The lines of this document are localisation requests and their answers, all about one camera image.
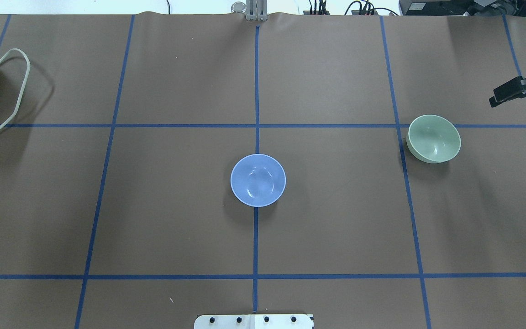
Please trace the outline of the black electronics box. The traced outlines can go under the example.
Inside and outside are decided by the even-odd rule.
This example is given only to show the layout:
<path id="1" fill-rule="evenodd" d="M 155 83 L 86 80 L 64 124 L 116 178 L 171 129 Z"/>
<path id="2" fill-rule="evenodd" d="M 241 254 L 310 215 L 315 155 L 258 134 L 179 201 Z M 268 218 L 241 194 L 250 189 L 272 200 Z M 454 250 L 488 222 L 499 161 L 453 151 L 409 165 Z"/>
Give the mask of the black electronics box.
<path id="1" fill-rule="evenodd" d="M 403 16 L 526 17 L 526 0 L 399 0 Z"/>

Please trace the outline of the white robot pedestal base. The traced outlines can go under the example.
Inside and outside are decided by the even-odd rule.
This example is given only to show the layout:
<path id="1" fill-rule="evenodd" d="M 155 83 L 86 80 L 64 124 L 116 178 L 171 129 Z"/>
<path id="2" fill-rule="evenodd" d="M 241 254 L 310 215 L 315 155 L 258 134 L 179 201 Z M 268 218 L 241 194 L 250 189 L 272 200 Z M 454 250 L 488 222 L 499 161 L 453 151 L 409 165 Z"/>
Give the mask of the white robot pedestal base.
<path id="1" fill-rule="evenodd" d="M 220 314 L 198 316 L 194 329 L 313 329 L 312 315 L 295 314 Z"/>

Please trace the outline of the green bowl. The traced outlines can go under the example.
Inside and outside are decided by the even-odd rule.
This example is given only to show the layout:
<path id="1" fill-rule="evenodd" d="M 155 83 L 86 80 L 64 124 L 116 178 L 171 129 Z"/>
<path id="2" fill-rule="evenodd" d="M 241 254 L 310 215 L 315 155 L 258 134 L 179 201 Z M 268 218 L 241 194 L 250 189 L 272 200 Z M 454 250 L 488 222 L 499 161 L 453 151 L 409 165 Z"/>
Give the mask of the green bowl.
<path id="1" fill-rule="evenodd" d="M 421 115 L 408 127 L 406 144 L 409 152 L 425 163 L 444 163 L 460 152 L 459 131 L 450 121 L 438 115 Z"/>

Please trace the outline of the blue bowl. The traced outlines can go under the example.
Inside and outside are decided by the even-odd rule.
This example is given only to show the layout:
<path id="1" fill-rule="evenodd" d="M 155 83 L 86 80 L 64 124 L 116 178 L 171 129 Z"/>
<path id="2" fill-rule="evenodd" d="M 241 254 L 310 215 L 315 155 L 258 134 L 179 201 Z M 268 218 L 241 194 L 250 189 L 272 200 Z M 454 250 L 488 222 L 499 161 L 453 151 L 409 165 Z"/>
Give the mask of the blue bowl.
<path id="1" fill-rule="evenodd" d="M 277 202 L 286 186 L 283 166 L 267 154 L 245 156 L 231 170 L 232 193 L 250 207 L 266 207 Z"/>

